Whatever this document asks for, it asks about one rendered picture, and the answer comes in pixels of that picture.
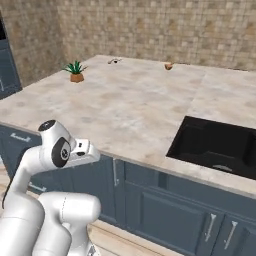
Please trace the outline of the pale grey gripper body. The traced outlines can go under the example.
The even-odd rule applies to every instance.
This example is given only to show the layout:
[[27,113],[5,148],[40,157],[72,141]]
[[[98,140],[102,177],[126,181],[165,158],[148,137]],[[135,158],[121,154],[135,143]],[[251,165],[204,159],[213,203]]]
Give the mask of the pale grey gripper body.
[[91,143],[78,143],[71,152],[67,162],[68,167],[75,167],[100,160],[98,149]]

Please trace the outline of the blue drawer front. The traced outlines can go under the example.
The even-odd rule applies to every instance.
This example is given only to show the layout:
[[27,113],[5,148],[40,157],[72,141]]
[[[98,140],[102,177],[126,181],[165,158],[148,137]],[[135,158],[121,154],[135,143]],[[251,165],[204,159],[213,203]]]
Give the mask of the blue drawer front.
[[[31,138],[29,143],[10,137],[11,133],[18,136]],[[9,126],[0,125],[0,156],[7,169],[9,176],[12,176],[21,158],[21,154],[30,147],[41,144],[41,137],[37,134],[15,129]]]
[[[62,179],[65,177],[66,171],[64,169],[56,169],[52,171],[42,172],[33,175],[30,181],[39,187],[46,187],[46,192],[62,191]],[[34,198],[38,198],[42,193],[28,185],[27,194]]]

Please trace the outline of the blue cupboard door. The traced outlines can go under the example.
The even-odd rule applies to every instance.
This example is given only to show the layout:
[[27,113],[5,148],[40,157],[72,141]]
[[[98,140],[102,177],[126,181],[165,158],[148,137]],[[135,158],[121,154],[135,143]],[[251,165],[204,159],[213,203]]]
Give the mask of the blue cupboard door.
[[124,162],[117,159],[119,185],[114,186],[113,158],[102,155],[98,162],[65,169],[65,191],[95,195],[101,202],[100,219],[125,227]]
[[[133,233],[185,256],[210,256],[223,220],[214,209],[127,182],[126,225]],[[210,214],[216,214],[205,242]]]
[[[228,224],[232,220],[237,221],[238,225],[228,249],[225,250],[224,240],[229,233]],[[226,215],[211,256],[256,256],[256,222]]]

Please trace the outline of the green plant in brown pot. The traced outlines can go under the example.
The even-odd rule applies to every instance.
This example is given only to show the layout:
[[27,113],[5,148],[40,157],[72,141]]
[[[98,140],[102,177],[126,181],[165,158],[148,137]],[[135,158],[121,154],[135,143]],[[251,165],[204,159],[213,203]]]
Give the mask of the green plant in brown pot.
[[87,69],[87,66],[83,67],[82,64],[75,60],[73,63],[69,63],[64,67],[64,70],[70,72],[70,81],[79,83],[84,80],[82,72]]

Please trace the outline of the blue panel under sink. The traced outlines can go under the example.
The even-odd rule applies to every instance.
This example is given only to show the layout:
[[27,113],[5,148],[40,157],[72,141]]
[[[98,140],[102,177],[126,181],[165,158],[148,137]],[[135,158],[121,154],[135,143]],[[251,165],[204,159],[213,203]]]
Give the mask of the blue panel under sink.
[[136,185],[256,220],[256,199],[129,162],[124,163],[124,169],[125,180]]

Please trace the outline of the blue cupboard run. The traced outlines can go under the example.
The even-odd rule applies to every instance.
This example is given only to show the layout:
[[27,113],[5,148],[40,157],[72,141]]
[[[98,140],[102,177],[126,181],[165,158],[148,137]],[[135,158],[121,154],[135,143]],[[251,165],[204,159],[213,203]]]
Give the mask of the blue cupboard run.
[[22,90],[4,21],[0,15],[0,100]]

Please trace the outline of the black sink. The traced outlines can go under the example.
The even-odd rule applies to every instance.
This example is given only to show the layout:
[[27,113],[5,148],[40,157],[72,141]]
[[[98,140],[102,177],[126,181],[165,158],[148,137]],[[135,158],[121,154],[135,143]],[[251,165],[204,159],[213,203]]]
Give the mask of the black sink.
[[256,180],[256,129],[185,116],[166,156]]

